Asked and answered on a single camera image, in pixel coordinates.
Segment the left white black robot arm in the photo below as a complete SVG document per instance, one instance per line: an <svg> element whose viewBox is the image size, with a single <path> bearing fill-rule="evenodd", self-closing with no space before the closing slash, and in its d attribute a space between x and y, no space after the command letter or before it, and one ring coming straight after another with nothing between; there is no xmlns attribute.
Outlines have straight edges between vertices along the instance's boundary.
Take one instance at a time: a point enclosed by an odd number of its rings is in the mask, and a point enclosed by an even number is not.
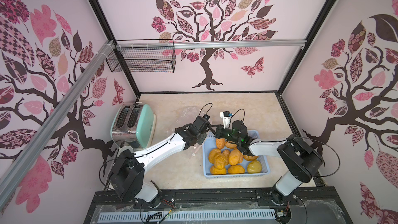
<svg viewBox="0 0 398 224"><path fill-rule="evenodd" d="M108 180L122 202L143 200L151 207L160 204L162 193L155 183L145 181L145 174L171 155L202 144L211 128L210 116L197 116L193 123L175 129L163 141L140 151L121 151L114 160Z"/></svg>

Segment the clear zipper bag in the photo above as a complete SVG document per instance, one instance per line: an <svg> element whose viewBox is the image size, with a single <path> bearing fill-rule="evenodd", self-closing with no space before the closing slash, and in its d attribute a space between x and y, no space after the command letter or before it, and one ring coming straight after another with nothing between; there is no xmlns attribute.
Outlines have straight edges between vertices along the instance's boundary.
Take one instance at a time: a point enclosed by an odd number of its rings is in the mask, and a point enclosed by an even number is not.
<svg viewBox="0 0 398 224"><path fill-rule="evenodd" d="M174 133L176 135L179 135L182 138L182 141L184 142L183 150L190 151L192 157L196 156L198 151L202 148L203 144L202 145L199 145L199 144L186 145L185 141L183 140L183 138L184 138L184 125L193 123L195 121L195 119L197 118L197 116L208 115L207 112L203 111L203 108L204 108L204 106L201 108L200 111L196 107L188 107L188 108L184 109L183 112L182 112L182 116L178 119L178 123L182 122L183 120L185 122L183 123L182 126L177 127L175 129L175 131L174 131Z"/></svg>

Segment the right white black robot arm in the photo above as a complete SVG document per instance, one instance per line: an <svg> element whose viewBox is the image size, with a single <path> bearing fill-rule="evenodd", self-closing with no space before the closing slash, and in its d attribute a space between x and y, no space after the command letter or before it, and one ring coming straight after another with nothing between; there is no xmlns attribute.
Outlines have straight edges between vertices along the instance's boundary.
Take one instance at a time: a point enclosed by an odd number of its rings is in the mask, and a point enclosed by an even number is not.
<svg viewBox="0 0 398 224"><path fill-rule="evenodd" d="M271 156L281 158L288 171L275 183L269 193L274 205L285 205L292 193L308 183L317 174L325 161L315 149L304 141L304 137L291 135L282 141L262 141L254 139L247 132L212 125L210 131L216 138L237 145L237 149L247 156Z"/></svg>

